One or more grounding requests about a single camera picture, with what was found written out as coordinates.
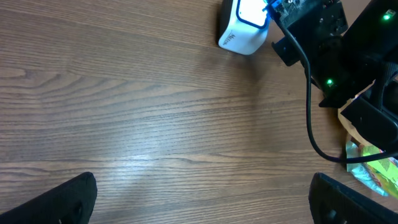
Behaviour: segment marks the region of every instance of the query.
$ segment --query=black wire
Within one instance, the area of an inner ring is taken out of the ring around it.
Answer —
[[[322,156],[322,158],[332,161],[332,162],[340,162],[340,163],[347,163],[347,164],[354,164],[354,163],[362,163],[362,162],[371,162],[371,161],[376,161],[379,159],[385,159],[389,157],[395,157],[398,156],[398,151],[397,152],[383,152],[380,154],[375,154],[371,156],[364,156],[364,157],[356,157],[356,158],[349,158],[349,159],[340,159],[337,157],[329,156],[325,154],[317,145],[317,142],[315,141],[312,133],[312,125],[311,125],[311,65],[310,61],[308,60],[307,56],[305,55],[305,52],[303,48],[301,48],[300,44],[297,42],[295,37],[290,33],[286,27],[284,27],[278,16],[275,16],[273,18],[276,22],[276,24],[279,26],[279,28],[282,30],[282,32],[285,34],[285,36],[289,39],[290,43],[294,46],[296,51],[300,54],[300,57],[303,62],[303,66],[305,69],[305,76],[307,78],[307,97],[306,97],[306,117],[307,117],[307,132],[308,132],[308,137],[310,138],[310,142],[312,147],[314,148],[315,152],[319,154],[319,156]]]

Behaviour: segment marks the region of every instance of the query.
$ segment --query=wood grain surface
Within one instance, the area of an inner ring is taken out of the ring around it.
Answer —
[[[272,51],[274,24],[250,57],[216,45],[220,3],[2,0],[0,213],[85,171],[90,223],[312,223],[315,172],[398,211],[312,149],[303,69]],[[312,100],[339,156],[336,111]]]

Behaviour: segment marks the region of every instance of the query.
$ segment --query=wooden table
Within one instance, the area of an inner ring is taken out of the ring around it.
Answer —
[[[0,213],[84,171],[91,223],[311,223],[315,172],[397,211],[312,149],[275,24],[250,57],[216,45],[220,3],[2,0]],[[315,137],[338,156],[346,133],[321,99]]]

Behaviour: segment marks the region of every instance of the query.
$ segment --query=black electronic device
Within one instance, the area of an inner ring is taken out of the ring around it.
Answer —
[[[310,209],[314,224],[393,224],[398,214],[322,173],[313,176]]]
[[[267,10],[285,34],[272,47],[287,66],[301,60],[305,68],[307,130],[319,155],[346,163],[398,157],[398,0],[372,0],[349,29],[339,0],[273,0]],[[311,83],[324,93],[321,107],[356,98],[341,114],[386,152],[352,159],[323,153],[312,135]]]
[[[0,215],[0,223],[87,224],[96,198],[94,175],[85,172]]]

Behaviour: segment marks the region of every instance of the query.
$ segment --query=black cable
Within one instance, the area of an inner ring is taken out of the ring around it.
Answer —
[[[311,65],[310,61],[308,60],[307,56],[305,55],[305,52],[303,48],[301,48],[300,44],[297,42],[295,37],[290,33],[290,31],[282,25],[282,23],[279,20],[279,16],[273,16],[273,19],[275,20],[276,24],[279,26],[279,28],[282,30],[282,32],[285,34],[285,36],[289,39],[290,43],[294,46],[298,54],[300,54],[300,58],[303,62],[303,66],[305,69],[305,76],[307,78],[307,97],[306,97],[306,118],[307,118],[307,132],[308,132],[308,137],[310,138],[310,142],[312,147],[314,148],[315,152],[319,154],[319,156],[322,156],[322,158],[332,161],[332,162],[340,162],[340,163],[347,163],[347,164],[355,164],[355,163],[362,163],[362,162],[371,162],[371,161],[376,161],[379,159],[385,159],[389,157],[395,157],[398,156],[398,151],[397,152],[383,152],[380,154],[375,154],[371,156],[364,156],[364,157],[356,157],[356,158],[350,158],[350,159],[340,159],[337,157],[329,156],[325,154],[317,145],[317,142],[315,141],[312,133],[312,125],[311,125]]]

